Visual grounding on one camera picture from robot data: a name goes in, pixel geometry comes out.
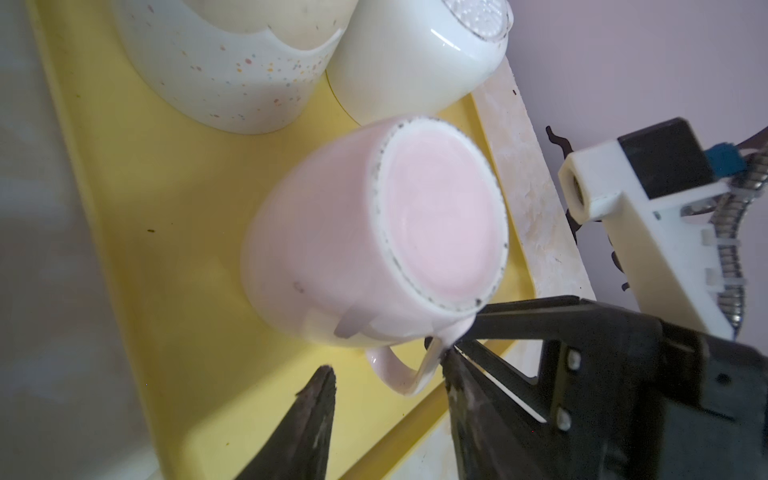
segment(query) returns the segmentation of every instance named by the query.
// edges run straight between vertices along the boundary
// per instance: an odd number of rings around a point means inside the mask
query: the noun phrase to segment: metal bolt
[[[563,410],[562,407],[558,407],[558,428],[563,432],[567,432],[571,429],[571,414]]]
[[[577,350],[568,350],[566,361],[568,362],[568,369],[573,372],[581,368],[581,354]]]

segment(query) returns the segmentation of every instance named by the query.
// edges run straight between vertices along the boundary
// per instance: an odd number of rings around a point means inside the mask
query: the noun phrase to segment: mug handle
[[[386,385],[404,396],[413,396],[421,392],[435,375],[442,354],[451,348],[469,330],[475,316],[460,320],[437,332],[432,337],[427,353],[418,370],[403,363],[388,346],[366,349],[368,362],[373,371]]]

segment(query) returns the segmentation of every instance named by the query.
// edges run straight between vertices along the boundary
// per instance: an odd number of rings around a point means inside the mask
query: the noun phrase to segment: marble countertop
[[[159,476],[22,0],[0,38],[0,477]],[[536,296],[594,298],[506,60],[473,95]],[[446,418],[389,477],[457,478]]]

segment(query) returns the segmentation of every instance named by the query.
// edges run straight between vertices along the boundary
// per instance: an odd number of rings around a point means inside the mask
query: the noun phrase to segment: yellow tray
[[[166,478],[234,477],[322,364],[338,386],[328,478],[353,466],[350,477],[386,473],[445,411],[445,393],[433,391],[440,375],[420,396],[398,396],[362,351],[271,330],[238,280],[245,226],[270,188],[357,126],[327,81],[289,127],[228,134],[178,113],[139,78],[107,1],[28,0],[28,9]],[[469,96],[439,116],[490,157]],[[533,296],[511,235],[498,300]],[[424,353],[420,342],[396,350],[414,366]]]

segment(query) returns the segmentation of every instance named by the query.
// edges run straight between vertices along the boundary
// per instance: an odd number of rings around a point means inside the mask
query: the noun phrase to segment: mug
[[[261,318],[366,348],[392,389],[424,388],[504,276],[508,224],[482,152],[447,122],[393,118],[321,147],[247,228],[243,288]],[[418,371],[389,348],[431,336]]]
[[[265,134],[296,120],[357,0],[112,0],[139,75],[202,124]]]
[[[496,70],[513,20],[507,0],[360,0],[328,80],[361,125],[435,114]]]

